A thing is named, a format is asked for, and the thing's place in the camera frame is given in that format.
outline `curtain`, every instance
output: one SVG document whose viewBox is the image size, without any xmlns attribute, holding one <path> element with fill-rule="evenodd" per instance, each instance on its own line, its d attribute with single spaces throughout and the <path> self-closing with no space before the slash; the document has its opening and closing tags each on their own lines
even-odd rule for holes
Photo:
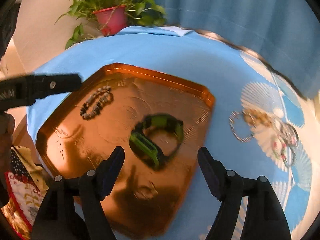
<svg viewBox="0 0 320 240">
<path fill-rule="evenodd" d="M 313 98 L 320 89 L 320 23 L 305 0 L 156 0 L 168 24 L 215 32 L 254 50 Z"/>
</svg>

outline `pothos plant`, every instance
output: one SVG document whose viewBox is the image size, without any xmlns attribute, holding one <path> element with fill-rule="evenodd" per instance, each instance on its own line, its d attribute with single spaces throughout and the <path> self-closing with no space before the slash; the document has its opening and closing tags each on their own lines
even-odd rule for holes
<svg viewBox="0 0 320 240">
<path fill-rule="evenodd" d="M 68 12 L 62 14 L 57 21 L 61 17 L 69 15 L 77 19 L 85 18 L 88 22 L 96 22 L 97 18 L 93 14 L 94 11 L 119 5 L 125 5 L 128 25 L 161 26 L 165 23 L 165 10 L 162 6 L 157 5 L 154 0 L 72 0 Z M 95 37 L 85 35 L 83 25 L 80 24 L 74 29 L 72 37 L 66 44 L 66 49 L 74 43 L 93 38 Z"/>
</svg>

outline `fitness tracker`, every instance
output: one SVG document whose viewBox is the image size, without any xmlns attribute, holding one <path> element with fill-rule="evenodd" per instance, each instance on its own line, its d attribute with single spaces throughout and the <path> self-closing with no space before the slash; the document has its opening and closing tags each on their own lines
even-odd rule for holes
<svg viewBox="0 0 320 240">
<path fill-rule="evenodd" d="M 175 149 L 169 155 L 164 155 L 161 148 L 143 133 L 143 130 L 148 128 L 162 129 L 175 134 L 178 140 Z M 129 146 L 146 165 L 158 170 L 177 153 L 183 142 L 183 137 L 183 121 L 169 114 L 147 115 L 131 131 Z"/>
</svg>

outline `red flower pot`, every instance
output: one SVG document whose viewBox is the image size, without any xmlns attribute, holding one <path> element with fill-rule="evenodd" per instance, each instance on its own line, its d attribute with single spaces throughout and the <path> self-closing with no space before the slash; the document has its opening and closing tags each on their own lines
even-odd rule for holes
<svg viewBox="0 0 320 240">
<path fill-rule="evenodd" d="M 125 5 L 94 11 L 93 14 L 102 25 L 101 32 L 104 36 L 114 35 L 128 26 Z"/>
</svg>

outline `copper tray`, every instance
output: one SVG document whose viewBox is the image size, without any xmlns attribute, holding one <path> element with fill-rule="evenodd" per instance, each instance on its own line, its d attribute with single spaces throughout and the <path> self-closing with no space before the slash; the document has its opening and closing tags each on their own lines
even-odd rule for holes
<svg viewBox="0 0 320 240">
<path fill-rule="evenodd" d="M 110 85 L 114 101 L 85 121 L 79 112 L 89 94 Z M 163 234 L 175 216 L 197 164 L 214 106 L 214 96 L 199 84 L 131 65 L 102 67 L 54 111 L 38 132 L 36 148 L 54 176 L 81 176 L 120 145 L 124 166 L 102 202 L 111 226 L 132 238 Z M 169 113 L 184 122 L 185 140 L 164 170 L 153 171 L 131 151 L 128 138 L 147 114 Z M 152 135 L 164 154 L 176 139 Z"/>
</svg>

